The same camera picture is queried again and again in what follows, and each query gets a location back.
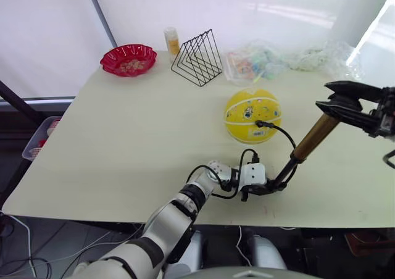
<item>yellow ball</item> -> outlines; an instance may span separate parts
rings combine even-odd
[[[231,136],[242,143],[257,144],[276,133],[276,129],[258,128],[256,120],[280,126],[281,107],[274,95],[263,89],[249,88],[230,98],[224,121]]]

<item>clear plastic bag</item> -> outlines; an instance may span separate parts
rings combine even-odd
[[[345,42],[329,41],[322,48],[290,54],[285,61],[293,70],[322,72],[334,80],[361,81],[363,73],[359,56],[349,60],[353,51],[354,48]]]
[[[272,46],[259,40],[227,52],[222,59],[227,80],[239,86],[251,86],[261,77],[271,79],[289,68]]]

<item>red plastic plate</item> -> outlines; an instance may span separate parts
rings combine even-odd
[[[136,77],[155,63],[156,52],[143,44],[126,44],[112,49],[101,59],[103,70],[119,77]]]

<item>floor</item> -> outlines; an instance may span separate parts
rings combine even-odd
[[[21,148],[23,149],[25,145],[24,140],[14,140],[13,142],[0,140],[0,192],[7,186],[13,171],[18,166]],[[131,231],[128,231],[128,233],[109,232],[103,228],[65,220],[22,217],[21,221],[31,229],[31,247],[35,254],[34,257],[51,262],[52,279],[61,278],[67,267],[76,258],[76,256],[71,256],[72,254],[77,253],[103,235],[105,236],[97,243],[123,241],[131,233]],[[1,238],[0,276],[9,277],[15,269],[19,269],[21,272],[13,275],[20,275],[24,278],[31,277],[31,270],[27,263],[24,263],[21,267],[23,262],[12,262],[28,257],[27,231],[23,226],[12,220],[9,220],[9,224],[13,226],[9,225],[7,228],[10,231],[14,229],[14,231],[11,234],[4,232]],[[196,228],[202,232],[207,240],[204,267],[240,265],[243,263],[235,249],[239,235],[238,227],[198,225]],[[354,257],[349,251],[342,234],[333,235],[331,238],[327,235],[323,238],[312,239],[305,238],[300,229],[243,227],[244,236],[249,236],[252,233],[270,239],[278,248],[290,270],[305,272],[326,279],[395,278],[392,253]],[[84,252],[79,262],[98,259],[113,247],[116,247],[116,244],[96,246]],[[73,263],[65,276],[73,272],[77,262],[78,260]],[[44,263],[36,260],[35,265],[38,278],[48,277],[48,270]]]

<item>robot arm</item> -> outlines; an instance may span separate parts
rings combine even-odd
[[[239,170],[217,161],[208,166],[218,174],[221,187],[227,185],[232,190]],[[244,165],[241,171],[236,190],[265,182],[265,168],[260,163]],[[70,279],[157,278],[165,263],[178,261],[184,253],[193,234],[192,224],[217,184],[217,177],[203,170],[151,215],[142,237],[121,244]]]

